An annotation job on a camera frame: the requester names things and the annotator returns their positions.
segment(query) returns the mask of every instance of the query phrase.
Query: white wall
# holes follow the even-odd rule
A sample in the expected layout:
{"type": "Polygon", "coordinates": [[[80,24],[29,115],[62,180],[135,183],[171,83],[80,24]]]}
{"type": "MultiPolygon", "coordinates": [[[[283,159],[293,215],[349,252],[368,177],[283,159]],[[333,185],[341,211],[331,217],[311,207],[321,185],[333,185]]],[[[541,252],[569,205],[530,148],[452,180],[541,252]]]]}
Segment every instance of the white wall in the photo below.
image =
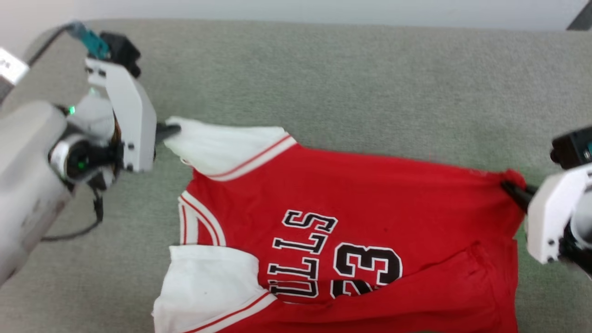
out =
{"type": "Polygon", "coordinates": [[[0,46],[21,55],[73,18],[206,18],[564,30],[588,0],[1,0],[0,46]]]}

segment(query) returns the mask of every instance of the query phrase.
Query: label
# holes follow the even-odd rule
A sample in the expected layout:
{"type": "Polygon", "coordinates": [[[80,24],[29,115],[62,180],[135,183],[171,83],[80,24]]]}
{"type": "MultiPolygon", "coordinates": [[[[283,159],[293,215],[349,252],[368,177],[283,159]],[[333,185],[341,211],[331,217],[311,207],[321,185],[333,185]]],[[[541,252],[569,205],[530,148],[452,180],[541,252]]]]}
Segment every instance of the label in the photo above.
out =
{"type": "Polygon", "coordinates": [[[0,47],[0,76],[12,85],[17,83],[27,74],[29,66],[17,57],[0,47]]]}

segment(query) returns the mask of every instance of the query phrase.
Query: teal connector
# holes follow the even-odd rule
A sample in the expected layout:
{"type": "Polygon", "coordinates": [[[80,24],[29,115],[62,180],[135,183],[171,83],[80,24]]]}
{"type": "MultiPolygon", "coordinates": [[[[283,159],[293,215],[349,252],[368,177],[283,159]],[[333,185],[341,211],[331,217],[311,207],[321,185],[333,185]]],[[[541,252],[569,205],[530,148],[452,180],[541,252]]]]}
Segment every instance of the teal connector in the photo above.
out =
{"type": "Polygon", "coordinates": [[[71,28],[68,29],[68,33],[80,40],[95,58],[101,60],[109,58],[109,45],[92,30],[87,29],[82,22],[73,22],[71,28]]]}

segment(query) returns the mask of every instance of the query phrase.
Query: armhole trim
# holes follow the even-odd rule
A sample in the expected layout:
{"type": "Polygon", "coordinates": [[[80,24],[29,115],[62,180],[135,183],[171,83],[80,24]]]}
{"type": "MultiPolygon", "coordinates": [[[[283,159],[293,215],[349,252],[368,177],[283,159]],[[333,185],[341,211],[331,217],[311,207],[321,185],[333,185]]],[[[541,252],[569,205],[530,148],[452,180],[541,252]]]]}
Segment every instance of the armhole trim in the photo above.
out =
{"type": "Polygon", "coordinates": [[[212,239],[214,246],[226,246],[226,237],[222,226],[207,207],[184,191],[179,197],[179,215],[181,218],[181,244],[197,244],[199,224],[201,223],[212,239]]]}

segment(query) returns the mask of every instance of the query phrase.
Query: red stripe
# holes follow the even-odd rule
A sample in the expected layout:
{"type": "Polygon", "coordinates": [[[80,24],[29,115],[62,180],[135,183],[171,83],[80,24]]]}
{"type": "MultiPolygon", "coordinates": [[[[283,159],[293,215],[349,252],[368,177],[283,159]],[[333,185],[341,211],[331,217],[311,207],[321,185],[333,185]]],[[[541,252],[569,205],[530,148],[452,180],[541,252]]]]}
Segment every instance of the red stripe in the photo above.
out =
{"type": "MultiPolygon", "coordinates": [[[[190,205],[190,206],[191,206],[191,208],[193,208],[193,209],[194,209],[196,212],[198,212],[199,214],[201,214],[201,216],[203,216],[203,217],[204,217],[204,220],[205,220],[205,221],[206,221],[206,222],[207,222],[207,223],[210,225],[210,227],[212,228],[212,232],[214,232],[214,237],[216,238],[216,242],[218,242],[218,245],[220,245],[220,238],[218,238],[218,234],[216,233],[216,229],[214,229],[214,225],[213,225],[213,224],[210,222],[210,220],[208,220],[208,218],[205,216],[205,214],[203,214],[203,212],[202,212],[202,211],[200,211],[199,209],[197,209],[197,207],[195,207],[195,206],[194,206],[194,205],[192,205],[192,204],[191,204],[189,201],[187,201],[187,199],[183,198],[183,196],[181,196],[181,199],[183,199],[183,201],[184,201],[186,204],[190,205]]],[[[199,221],[200,221],[200,220],[199,220],[198,218],[195,218],[195,221],[196,221],[196,222],[198,222],[198,223],[197,223],[197,228],[198,228],[198,229],[197,229],[197,230],[198,230],[198,232],[197,232],[197,235],[199,236],[199,234],[200,234],[200,224],[199,224],[199,221]]]]}
{"type": "Polygon", "coordinates": [[[264,298],[265,298],[267,295],[269,295],[269,292],[265,293],[263,296],[261,296],[261,297],[259,297],[258,299],[256,299],[256,300],[255,300],[253,303],[251,303],[249,306],[247,306],[247,307],[246,307],[246,308],[244,308],[244,309],[240,309],[240,310],[238,310],[238,311],[235,311],[235,312],[233,312],[233,313],[231,313],[231,314],[229,314],[229,315],[226,315],[226,316],[224,316],[224,317],[222,317],[222,318],[220,318],[220,319],[218,319],[218,320],[216,320],[216,321],[213,321],[213,322],[211,322],[211,323],[209,323],[209,324],[207,324],[207,325],[204,325],[204,326],[198,327],[198,328],[194,329],[193,331],[187,331],[187,332],[184,332],[184,333],[196,333],[197,331],[200,331],[200,330],[202,330],[202,329],[204,329],[204,328],[208,328],[208,327],[210,327],[210,326],[212,326],[212,325],[215,325],[215,324],[217,324],[217,323],[219,323],[219,322],[221,322],[221,321],[223,321],[223,320],[225,320],[225,319],[228,319],[229,317],[232,317],[232,316],[234,316],[234,315],[237,315],[238,313],[241,313],[241,312],[247,311],[247,310],[249,310],[250,308],[254,307],[254,305],[255,305],[255,304],[259,303],[259,301],[261,301],[262,299],[264,299],[264,298]]]}
{"type": "Polygon", "coordinates": [[[183,206],[183,245],[187,245],[187,215],[183,206]]]}
{"type": "Polygon", "coordinates": [[[286,135],[286,136],[285,136],[285,137],[283,137],[283,138],[282,138],[280,141],[277,141],[276,143],[274,143],[274,145],[273,145],[273,146],[271,146],[271,147],[269,147],[269,148],[265,149],[265,150],[264,150],[264,151],[262,151],[261,153],[259,153],[259,154],[255,155],[255,156],[253,156],[252,158],[248,159],[248,160],[247,160],[245,163],[242,163],[241,165],[237,166],[236,168],[234,168],[234,169],[232,169],[232,170],[230,170],[230,171],[227,171],[227,172],[225,172],[225,173],[223,173],[223,174],[218,174],[218,175],[205,175],[205,176],[207,176],[207,177],[210,177],[210,178],[214,178],[214,177],[223,177],[223,176],[229,175],[229,174],[231,174],[231,173],[233,173],[233,172],[236,172],[238,169],[240,169],[240,168],[244,167],[245,165],[247,165],[247,164],[249,164],[249,163],[253,162],[255,159],[257,159],[258,157],[260,157],[260,156],[261,156],[261,155],[263,155],[264,153],[267,153],[267,152],[269,152],[271,149],[273,149],[274,147],[278,146],[280,143],[282,143],[282,142],[286,141],[286,140],[287,140],[287,139],[289,139],[289,138],[290,138],[290,135],[286,135]]]}

